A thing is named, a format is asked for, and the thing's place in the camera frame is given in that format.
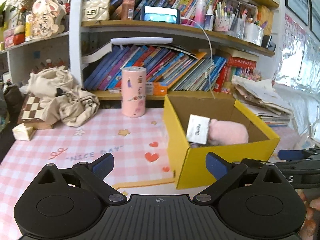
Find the right hand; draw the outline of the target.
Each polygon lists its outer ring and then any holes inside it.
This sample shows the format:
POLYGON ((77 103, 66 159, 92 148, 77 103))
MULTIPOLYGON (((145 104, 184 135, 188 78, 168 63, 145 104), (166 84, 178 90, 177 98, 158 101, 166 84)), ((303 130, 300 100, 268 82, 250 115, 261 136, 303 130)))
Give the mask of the right hand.
POLYGON ((301 239, 313 239, 316 229, 319 227, 319 222, 316 222, 313 217, 315 212, 319 211, 320 200, 316 198, 308 201, 302 189, 298 189, 297 193, 306 206, 306 219, 299 232, 299 236, 301 239))

